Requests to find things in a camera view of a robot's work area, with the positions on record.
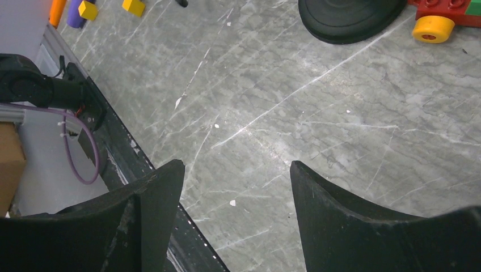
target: black round base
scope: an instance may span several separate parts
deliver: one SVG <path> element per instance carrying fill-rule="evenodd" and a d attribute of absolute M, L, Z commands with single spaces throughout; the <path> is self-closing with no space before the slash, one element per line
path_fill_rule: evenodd
<path fill-rule="evenodd" d="M 381 32 L 407 0 L 299 0 L 304 26 L 321 41 L 352 44 Z"/>

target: yellow cube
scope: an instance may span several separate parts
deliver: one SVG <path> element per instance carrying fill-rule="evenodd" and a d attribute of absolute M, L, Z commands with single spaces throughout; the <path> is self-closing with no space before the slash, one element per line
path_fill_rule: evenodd
<path fill-rule="evenodd" d="M 80 6 L 78 6 L 78 13 L 80 14 L 80 17 L 93 21 L 97 17 L 99 11 L 94 4 L 82 1 Z"/>
<path fill-rule="evenodd" d="M 124 10 L 140 17 L 144 12 L 145 4 L 140 2 L 140 0 L 124 0 L 122 7 Z"/>

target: gray floor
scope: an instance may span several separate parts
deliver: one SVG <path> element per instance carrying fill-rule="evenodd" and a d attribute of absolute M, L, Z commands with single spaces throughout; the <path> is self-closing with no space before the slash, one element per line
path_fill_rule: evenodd
<path fill-rule="evenodd" d="M 334 46 L 296 0 L 146 4 L 59 31 L 154 164 L 184 161 L 181 202 L 232 271 L 305 270 L 292 160 L 410 214 L 481 204 L 481 30 L 423 44 L 408 8 Z"/>

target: orange marker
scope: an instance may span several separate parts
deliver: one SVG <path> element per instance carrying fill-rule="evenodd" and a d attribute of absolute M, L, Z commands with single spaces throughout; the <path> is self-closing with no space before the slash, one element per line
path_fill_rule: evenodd
<path fill-rule="evenodd" d="M 60 23 L 62 13 L 64 13 L 64 7 L 67 0 L 53 0 L 52 7 L 50 8 L 50 24 L 56 29 Z"/>

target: green toy brick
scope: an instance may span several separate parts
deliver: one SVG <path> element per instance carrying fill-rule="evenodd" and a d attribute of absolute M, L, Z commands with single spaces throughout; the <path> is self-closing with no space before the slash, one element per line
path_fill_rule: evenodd
<path fill-rule="evenodd" d="M 465 14 L 481 16 L 481 0 L 471 0 Z"/>

